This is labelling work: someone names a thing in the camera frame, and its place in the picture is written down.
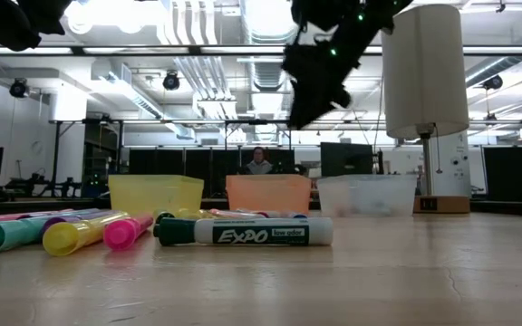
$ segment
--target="lamp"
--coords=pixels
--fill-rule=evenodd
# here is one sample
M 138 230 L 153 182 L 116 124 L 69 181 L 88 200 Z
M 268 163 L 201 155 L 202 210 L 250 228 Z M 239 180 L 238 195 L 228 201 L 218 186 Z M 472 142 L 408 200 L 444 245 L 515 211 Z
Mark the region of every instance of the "lamp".
M 392 36 L 382 34 L 386 133 L 422 140 L 430 196 L 430 137 L 469 127 L 460 13 L 449 5 L 422 5 L 394 23 Z

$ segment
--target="purple highlighter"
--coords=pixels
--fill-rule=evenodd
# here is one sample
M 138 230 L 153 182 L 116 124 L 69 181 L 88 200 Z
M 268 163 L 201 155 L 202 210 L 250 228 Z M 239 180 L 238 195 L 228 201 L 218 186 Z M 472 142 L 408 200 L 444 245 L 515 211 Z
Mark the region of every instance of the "purple highlighter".
M 98 211 L 98 212 L 87 213 L 87 214 L 52 217 L 49 220 L 47 220 L 47 222 L 45 222 L 45 224 L 43 225 L 41 235 L 44 236 L 45 231 L 47 231 L 47 229 L 50 228 L 50 226 L 57 224 L 57 223 L 78 222 L 78 221 L 82 221 L 82 220 L 89 220 L 89 219 L 94 219 L 94 218 L 98 218 L 98 217 L 102 217 L 102 216 L 112 215 L 112 214 L 115 214 L 118 212 L 119 211 L 105 210 L 105 211 Z

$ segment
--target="wooden table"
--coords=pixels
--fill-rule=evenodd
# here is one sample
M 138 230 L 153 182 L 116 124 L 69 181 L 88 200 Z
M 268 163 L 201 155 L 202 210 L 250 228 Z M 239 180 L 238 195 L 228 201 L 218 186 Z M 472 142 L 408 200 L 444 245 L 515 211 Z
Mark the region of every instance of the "wooden table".
M 334 220 L 332 247 L 0 254 L 0 325 L 520 325 L 522 217 Z

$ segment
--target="pink highlighter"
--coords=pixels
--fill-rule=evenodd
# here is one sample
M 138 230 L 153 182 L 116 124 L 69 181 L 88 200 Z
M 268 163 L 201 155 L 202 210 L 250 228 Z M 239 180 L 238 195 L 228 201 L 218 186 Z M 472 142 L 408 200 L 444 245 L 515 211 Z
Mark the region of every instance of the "pink highlighter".
M 152 214 L 142 214 L 133 218 L 114 221 L 104 229 L 104 243 L 111 250 L 126 250 L 148 229 L 154 218 Z

